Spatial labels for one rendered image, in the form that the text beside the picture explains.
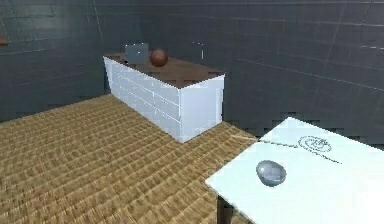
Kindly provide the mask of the white chest of drawers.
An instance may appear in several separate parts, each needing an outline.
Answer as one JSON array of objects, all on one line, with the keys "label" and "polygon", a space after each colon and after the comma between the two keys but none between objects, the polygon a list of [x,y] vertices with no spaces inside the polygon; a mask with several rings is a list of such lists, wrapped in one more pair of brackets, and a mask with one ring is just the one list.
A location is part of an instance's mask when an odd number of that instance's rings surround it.
[{"label": "white chest of drawers", "polygon": [[160,68],[103,57],[111,94],[184,143],[222,122],[225,74],[171,58]]}]

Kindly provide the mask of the brown ball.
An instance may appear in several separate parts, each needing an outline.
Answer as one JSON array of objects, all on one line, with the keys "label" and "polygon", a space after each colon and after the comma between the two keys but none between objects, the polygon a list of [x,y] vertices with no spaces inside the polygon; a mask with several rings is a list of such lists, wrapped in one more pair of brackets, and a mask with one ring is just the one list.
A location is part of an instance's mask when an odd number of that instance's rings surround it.
[{"label": "brown ball", "polygon": [[154,49],[149,56],[150,62],[155,67],[163,67],[168,62],[168,54],[163,49]]}]

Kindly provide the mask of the grey laptop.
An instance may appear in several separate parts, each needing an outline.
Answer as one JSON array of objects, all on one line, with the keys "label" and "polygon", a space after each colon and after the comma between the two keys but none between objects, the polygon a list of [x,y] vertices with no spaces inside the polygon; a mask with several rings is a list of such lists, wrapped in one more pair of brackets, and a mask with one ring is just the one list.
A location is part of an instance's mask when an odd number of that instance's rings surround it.
[{"label": "grey laptop", "polygon": [[144,64],[149,60],[147,43],[137,43],[125,46],[124,60],[129,64]]}]

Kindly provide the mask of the grey bowl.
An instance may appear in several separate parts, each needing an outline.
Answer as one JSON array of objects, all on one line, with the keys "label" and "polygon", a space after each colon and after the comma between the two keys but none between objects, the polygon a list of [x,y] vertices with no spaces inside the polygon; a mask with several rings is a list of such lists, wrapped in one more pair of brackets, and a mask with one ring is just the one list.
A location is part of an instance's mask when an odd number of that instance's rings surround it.
[{"label": "grey bowl", "polygon": [[256,166],[256,173],[260,181],[268,187],[282,184],[287,176],[285,168],[271,160],[260,161]]}]

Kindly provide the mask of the thin brown stick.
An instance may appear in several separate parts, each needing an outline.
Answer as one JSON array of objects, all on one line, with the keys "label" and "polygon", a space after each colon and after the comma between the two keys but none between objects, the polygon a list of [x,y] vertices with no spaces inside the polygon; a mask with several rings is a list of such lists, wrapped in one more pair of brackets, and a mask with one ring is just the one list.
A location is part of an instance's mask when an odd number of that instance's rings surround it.
[{"label": "thin brown stick", "polygon": [[[299,145],[291,145],[291,144],[273,142],[273,141],[269,141],[269,140],[261,140],[261,139],[257,139],[257,138],[244,137],[244,136],[240,136],[240,135],[231,135],[230,137],[237,138],[237,139],[242,139],[242,140],[254,141],[254,142],[262,142],[262,143],[265,143],[265,144],[272,144],[272,145],[277,145],[277,146],[291,147],[291,148],[302,147],[302,146],[299,146]],[[341,162],[333,160],[333,159],[331,159],[331,158],[329,158],[329,157],[327,157],[325,155],[319,154],[318,152],[315,152],[313,150],[309,150],[309,152],[311,152],[313,154],[316,154],[318,156],[321,156],[322,158],[324,158],[326,160],[329,160],[329,161],[332,161],[332,162],[335,162],[335,163],[338,163],[338,164],[342,164]]]}]

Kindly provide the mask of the clear round plate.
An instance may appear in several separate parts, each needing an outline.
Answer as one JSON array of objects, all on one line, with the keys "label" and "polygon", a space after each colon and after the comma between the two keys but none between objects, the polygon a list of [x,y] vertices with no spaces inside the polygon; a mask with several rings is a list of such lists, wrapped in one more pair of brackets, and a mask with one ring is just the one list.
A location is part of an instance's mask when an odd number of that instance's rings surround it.
[{"label": "clear round plate", "polygon": [[332,150],[331,144],[326,139],[316,136],[302,136],[298,144],[303,149],[313,152],[324,153]]}]

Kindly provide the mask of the white table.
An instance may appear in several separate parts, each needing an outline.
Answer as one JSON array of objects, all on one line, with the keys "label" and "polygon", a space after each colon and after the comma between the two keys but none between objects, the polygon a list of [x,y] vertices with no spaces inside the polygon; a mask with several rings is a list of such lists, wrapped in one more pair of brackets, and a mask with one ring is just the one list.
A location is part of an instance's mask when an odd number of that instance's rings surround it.
[{"label": "white table", "polygon": [[[288,117],[261,140],[299,145],[302,136],[326,139],[330,152],[255,142],[206,179],[218,196],[254,224],[384,224],[384,151]],[[282,165],[275,187],[257,176],[260,161]]]}]

